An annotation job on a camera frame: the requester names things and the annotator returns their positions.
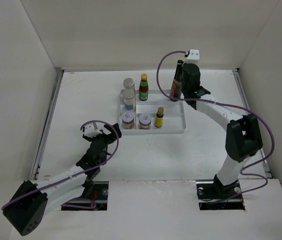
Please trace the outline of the dark soy sauce bottle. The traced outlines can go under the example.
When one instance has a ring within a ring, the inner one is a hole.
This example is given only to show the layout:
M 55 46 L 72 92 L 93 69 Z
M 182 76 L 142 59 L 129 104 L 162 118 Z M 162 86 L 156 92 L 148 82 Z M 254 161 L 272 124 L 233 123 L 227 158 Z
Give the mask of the dark soy sauce bottle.
M 181 86 L 181 80 L 182 80 L 182 65 L 183 62 L 181 60 L 179 60 L 177 62 L 177 67 L 176 67 L 176 71 L 175 71 L 175 75 L 174 75 L 174 79 L 171 85 L 171 89 L 170 89 L 170 100 L 173 102 L 177 102 L 178 99 L 180 99 L 181 94 L 182 94 L 182 86 Z

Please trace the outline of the small yellow label bottle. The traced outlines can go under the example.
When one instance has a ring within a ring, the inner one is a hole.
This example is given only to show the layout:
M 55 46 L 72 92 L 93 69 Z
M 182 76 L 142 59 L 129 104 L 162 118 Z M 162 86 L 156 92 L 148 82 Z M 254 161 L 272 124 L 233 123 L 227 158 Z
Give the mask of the small yellow label bottle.
M 158 107 L 155 117 L 155 122 L 154 122 L 155 127 L 160 128 L 163 126 L 163 117 L 164 117 L 164 108 Z

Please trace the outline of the red sauce bottle yellow cap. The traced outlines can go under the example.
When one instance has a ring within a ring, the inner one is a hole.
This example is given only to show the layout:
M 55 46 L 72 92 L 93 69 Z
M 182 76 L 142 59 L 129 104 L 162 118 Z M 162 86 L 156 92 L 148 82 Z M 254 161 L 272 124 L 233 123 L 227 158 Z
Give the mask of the red sauce bottle yellow cap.
M 148 75 L 146 73 L 141 74 L 141 81 L 139 85 L 139 99 L 141 101 L 146 101 L 148 99 Z

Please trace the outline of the spice jar white red lid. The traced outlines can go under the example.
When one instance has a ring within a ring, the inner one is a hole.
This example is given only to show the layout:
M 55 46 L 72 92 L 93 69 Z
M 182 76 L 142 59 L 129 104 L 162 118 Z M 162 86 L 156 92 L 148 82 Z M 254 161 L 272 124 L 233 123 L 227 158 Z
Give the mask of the spice jar white red lid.
M 144 112 L 139 116 L 139 126 L 142 130 L 149 130 L 151 128 L 152 117 Z

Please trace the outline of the small bottle blue label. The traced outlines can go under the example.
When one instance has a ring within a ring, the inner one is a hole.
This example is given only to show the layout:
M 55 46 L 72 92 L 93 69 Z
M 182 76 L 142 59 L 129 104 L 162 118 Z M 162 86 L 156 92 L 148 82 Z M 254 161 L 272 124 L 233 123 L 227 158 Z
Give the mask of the small bottle blue label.
M 123 81 L 124 91 L 132 90 L 135 92 L 135 82 L 132 78 L 128 77 Z

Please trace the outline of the tall jar silver lid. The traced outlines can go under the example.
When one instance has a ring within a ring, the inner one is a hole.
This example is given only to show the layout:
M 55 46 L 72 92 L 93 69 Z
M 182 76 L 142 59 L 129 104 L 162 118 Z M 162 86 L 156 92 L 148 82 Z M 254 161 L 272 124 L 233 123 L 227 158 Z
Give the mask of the tall jar silver lid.
M 123 92 L 123 100 L 125 109 L 128 111 L 135 110 L 135 92 L 131 89 L 126 89 Z

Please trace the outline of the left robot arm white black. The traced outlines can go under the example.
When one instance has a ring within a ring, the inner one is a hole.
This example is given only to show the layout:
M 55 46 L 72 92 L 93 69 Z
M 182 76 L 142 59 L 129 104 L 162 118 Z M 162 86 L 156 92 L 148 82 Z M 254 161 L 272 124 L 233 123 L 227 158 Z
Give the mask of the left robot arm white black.
M 93 194 L 94 178 L 113 156 L 108 146 L 118 143 L 122 133 L 118 123 L 104 123 L 98 130 L 98 121 L 81 126 L 83 138 L 90 143 L 83 157 L 70 169 L 42 181 L 24 181 L 11 200 L 2 208 L 2 214 L 21 236 L 33 232 L 42 219 L 57 207 L 77 198 L 88 199 Z

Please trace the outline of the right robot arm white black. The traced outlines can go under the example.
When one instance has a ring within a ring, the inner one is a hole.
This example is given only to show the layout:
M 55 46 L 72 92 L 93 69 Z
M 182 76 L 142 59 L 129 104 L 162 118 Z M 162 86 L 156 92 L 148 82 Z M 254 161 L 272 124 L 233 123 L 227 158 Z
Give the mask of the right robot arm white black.
M 234 187 L 248 160 L 263 147 L 258 119 L 253 114 L 242 115 L 217 103 L 211 92 L 201 86 L 201 73 L 196 64 L 178 60 L 178 68 L 177 79 L 186 103 L 210 117 L 226 132 L 227 157 L 209 188 L 210 193 L 224 198 Z

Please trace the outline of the white divided organizer tray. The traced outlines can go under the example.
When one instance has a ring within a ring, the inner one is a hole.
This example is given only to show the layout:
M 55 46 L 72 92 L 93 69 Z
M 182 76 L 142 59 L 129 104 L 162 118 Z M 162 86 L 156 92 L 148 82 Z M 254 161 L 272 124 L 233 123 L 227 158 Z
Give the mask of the white divided organizer tray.
M 124 105 L 123 98 L 124 90 L 120 92 L 119 99 L 119 125 L 124 136 L 137 135 L 155 135 L 155 134 L 182 134 L 186 129 L 186 120 L 183 103 L 181 101 L 173 102 L 167 97 L 163 96 L 159 90 L 149 90 L 149 96 L 146 101 L 139 99 L 136 93 L 136 106 L 132 111 L 134 114 L 134 127 L 132 129 L 125 129 L 122 122 L 122 114 L 127 111 Z M 163 125 L 155 127 L 154 122 L 156 113 L 159 107 L 163 111 Z M 141 129 L 139 125 L 139 116 L 147 113 L 151 116 L 151 127 L 149 129 Z

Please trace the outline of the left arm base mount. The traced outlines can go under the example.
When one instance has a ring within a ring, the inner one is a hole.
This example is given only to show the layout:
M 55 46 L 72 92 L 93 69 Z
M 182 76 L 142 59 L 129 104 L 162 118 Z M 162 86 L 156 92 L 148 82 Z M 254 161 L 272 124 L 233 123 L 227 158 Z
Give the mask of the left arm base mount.
M 80 197 L 61 206 L 62 211 L 106 211 L 109 182 L 96 181 L 83 191 Z

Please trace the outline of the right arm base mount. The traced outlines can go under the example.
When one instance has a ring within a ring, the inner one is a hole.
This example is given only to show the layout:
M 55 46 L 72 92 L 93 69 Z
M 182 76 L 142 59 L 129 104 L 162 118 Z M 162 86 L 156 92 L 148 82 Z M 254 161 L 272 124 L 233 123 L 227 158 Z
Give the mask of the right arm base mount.
M 202 211 L 245 210 L 244 199 L 238 195 L 241 192 L 238 181 L 221 192 L 216 190 L 211 181 L 197 182 L 196 188 L 199 209 Z

